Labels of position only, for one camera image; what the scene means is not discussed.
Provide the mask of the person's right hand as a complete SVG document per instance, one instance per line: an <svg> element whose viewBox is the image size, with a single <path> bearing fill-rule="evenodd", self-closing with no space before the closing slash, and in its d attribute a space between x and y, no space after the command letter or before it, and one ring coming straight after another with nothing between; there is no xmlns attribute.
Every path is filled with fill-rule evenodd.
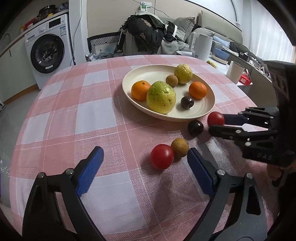
<svg viewBox="0 0 296 241"><path fill-rule="evenodd" d="M267 174L271 180L277 180L281 177L283 171L285 170L284 167L278 167L272 164L267 164L266 166Z"/></svg>

